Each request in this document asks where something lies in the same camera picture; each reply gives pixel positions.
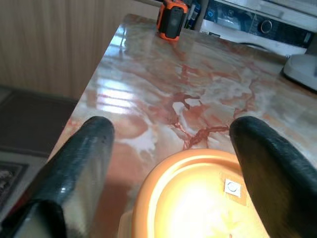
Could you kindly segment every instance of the wall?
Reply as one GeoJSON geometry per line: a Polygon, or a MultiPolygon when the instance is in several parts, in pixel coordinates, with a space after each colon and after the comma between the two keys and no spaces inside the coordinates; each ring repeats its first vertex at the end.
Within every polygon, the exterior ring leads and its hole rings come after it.
{"type": "Polygon", "coordinates": [[[133,0],[1,0],[0,85],[78,99],[133,0]]]}

